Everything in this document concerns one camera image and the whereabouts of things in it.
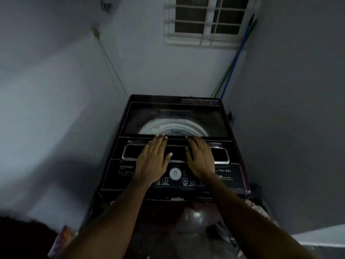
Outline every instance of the window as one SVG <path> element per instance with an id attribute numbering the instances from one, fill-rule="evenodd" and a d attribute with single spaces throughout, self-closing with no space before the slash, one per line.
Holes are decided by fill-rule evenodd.
<path id="1" fill-rule="evenodd" d="M 239 46 L 258 8 L 258 0 L 165 0 L 165 43 Z"/>

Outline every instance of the window frame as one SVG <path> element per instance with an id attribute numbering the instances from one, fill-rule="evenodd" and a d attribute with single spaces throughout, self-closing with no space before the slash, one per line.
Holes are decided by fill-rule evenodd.
<path id="1" fill-rule="evenodd" d="M 190 6 L 190 5 L 177 5 L 176 0 L 164 0 L 164 42 L 170 45 L 183 45 L 183 46 L 199 46 L 199 47 L 239 47 L 244 33 L 247 29 L 249 20 L 253 13 L 255 18 L 261 5 L 261 0 L 248 0 L 246 9 L 235 8 L 222 8 L 222 0 L 219 8 L 216 7 L 217 0 L 209 0 L 207 7 Z M 183 21 L 176 20 L 176 7 L 186 8 L 203 8 L 207 9 L 206 19 L 204 22 Z M 221 34 L 211 33 L 212 25 L 221 25 L 218 23 L 220 12 L 218 12 L 217 21 L 213 22 L 213 17 L 216 10 L 235 10 L 244 11 L 244 16 L 241 24 L 233 24 L 240 26 L 238 34 Z M 199 33 L 175 33 L 175 22 L 188 22 L 188 23 L 202 23 L 204 24 L 204 31 Z"/>

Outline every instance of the hand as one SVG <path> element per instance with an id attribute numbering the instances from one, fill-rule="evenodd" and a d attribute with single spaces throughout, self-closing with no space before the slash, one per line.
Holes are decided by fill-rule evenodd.
<path id="1" fill-rule="evenodd" d="M 135 175 L 133 179 L 147 182 L 151 185 L 156 182 L 167 170 L 170 158 L 173 153 L 169 153 L 164 158 L 164 150 L 168 137 L 162 134 L 156 135 L 149 141 L 137 159 Z"/>
<path id="2" fill-rule="evenodd" d="M 211 152 L 211 148 L 204 139 L 194 136 L 190 139 L 186 136 L 188 143 L 192 149 L 193 159 L 189 149 L 186 147 L 187 164 L 192 173 L 203 181 L 209 175 L 215 173 L 215 160 Z"/>

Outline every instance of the whirlpool logo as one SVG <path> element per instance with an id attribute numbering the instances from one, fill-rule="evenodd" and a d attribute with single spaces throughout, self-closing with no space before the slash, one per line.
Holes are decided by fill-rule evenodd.
<path id="1" fill-rule="evenodd" d="M 170 132 L 171 132 L 171 133 L 174 133 L 174 134 L 179 134 L 179 133 L 182 133 L 182 130 L 174 130 L 174 129 L 171 129 Z"/>

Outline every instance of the left hand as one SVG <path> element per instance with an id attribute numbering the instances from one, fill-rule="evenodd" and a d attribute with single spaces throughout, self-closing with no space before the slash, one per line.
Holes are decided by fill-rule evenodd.
<path id="1" fill-rule="evenodd" d="M 149 141 L 137 159 L 135 175 L 133 179 L 144 180 L 151 185 L 156 182 L 167 170 L 170 158 L 173 153 L 169 153 L 164 158 L 164 150 L 168 137 L 161 134 L 155 135 Z"/>

